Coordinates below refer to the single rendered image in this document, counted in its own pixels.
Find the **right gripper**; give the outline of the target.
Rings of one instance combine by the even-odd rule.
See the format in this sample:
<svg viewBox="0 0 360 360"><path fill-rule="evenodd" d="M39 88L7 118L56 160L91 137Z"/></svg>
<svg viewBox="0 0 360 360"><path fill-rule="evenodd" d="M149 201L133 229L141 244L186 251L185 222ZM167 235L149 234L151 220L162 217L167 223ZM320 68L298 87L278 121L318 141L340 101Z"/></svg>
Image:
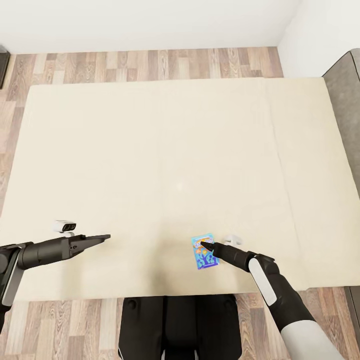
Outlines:
<svg viewBox="0 0 360 360"><path fill-rule="evenodd" d="M236 267L235 264L235 256L237 252L240 251L240 249L232 246L232 245L226 245L219 242L215 243L209 243L201 241L200 244L205 247L208 251L213 251L213 256L219 259L222 259L223 261L233 265Z"/></svg>

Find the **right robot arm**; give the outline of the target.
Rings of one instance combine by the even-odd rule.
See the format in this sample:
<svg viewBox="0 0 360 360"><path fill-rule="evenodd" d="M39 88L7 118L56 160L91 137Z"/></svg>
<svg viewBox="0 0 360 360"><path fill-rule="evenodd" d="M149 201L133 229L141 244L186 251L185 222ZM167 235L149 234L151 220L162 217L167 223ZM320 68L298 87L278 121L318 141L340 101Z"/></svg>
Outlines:
<svg viewBox="0 0 360 360"><path fill-rule="evenodd" d="M225 244L201 241L213 256L251 273L271 312L291 360L345 360L313 318L298 292L280 274L275 259L236 248L240 236L229 234Z"/></svg>

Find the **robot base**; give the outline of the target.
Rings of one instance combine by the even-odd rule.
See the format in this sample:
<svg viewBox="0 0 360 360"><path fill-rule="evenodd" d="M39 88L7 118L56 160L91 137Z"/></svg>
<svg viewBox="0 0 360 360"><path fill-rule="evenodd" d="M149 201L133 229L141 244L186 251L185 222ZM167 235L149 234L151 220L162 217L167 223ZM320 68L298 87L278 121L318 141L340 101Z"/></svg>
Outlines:
<svg viewBox="0 0 360 360"><path fill-rule="evenodd" d="M239 360L242 342L235 293L124 297L122 360Z"/></svg>

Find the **board game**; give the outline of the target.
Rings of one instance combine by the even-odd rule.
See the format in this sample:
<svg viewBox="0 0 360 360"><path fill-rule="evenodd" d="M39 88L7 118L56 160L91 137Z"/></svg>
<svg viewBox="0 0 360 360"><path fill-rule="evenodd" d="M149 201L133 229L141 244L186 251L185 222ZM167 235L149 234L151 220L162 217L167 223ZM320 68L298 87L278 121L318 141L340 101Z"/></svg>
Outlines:
<svg viewBox="0 0 360 360"><path fill-rule="evenodd" d="M213 244L215 242L213 234L206 233L204 235L191 237L197 268L201 270L220 265L219 258L213 256L213 251L207 250L204 246L201 245L201 242Z"/></svg>

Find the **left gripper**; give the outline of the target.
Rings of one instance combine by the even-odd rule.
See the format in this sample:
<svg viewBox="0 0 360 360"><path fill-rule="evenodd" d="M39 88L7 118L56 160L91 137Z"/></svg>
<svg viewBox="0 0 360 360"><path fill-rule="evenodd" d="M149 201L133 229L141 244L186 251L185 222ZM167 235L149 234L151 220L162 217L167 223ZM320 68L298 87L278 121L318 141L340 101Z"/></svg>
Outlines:
<svg viewBox="0 0 360 360"><path fill-rule="evenodd" d="M41 242L38 248L38 260L41 266L72 259L83 250L104 243L110 234L71 237L58 237Z"/></svg>

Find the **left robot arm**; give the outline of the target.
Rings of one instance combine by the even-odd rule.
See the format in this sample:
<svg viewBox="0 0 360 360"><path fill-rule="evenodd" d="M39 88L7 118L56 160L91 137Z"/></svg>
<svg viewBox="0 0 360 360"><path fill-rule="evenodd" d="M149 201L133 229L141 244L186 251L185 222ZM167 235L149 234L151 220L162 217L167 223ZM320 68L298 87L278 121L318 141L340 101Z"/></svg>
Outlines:
<svg viewBox="0 0 360 360"><path fill-rule="evenodd" d="M13 305L26 270L72 259L83 250L111 238L110 234L75 235L71 231L76 227L77 224L69 220L54 220L50 229L57 232L55 239L0 246L0 334L5 313Z"/></svg>

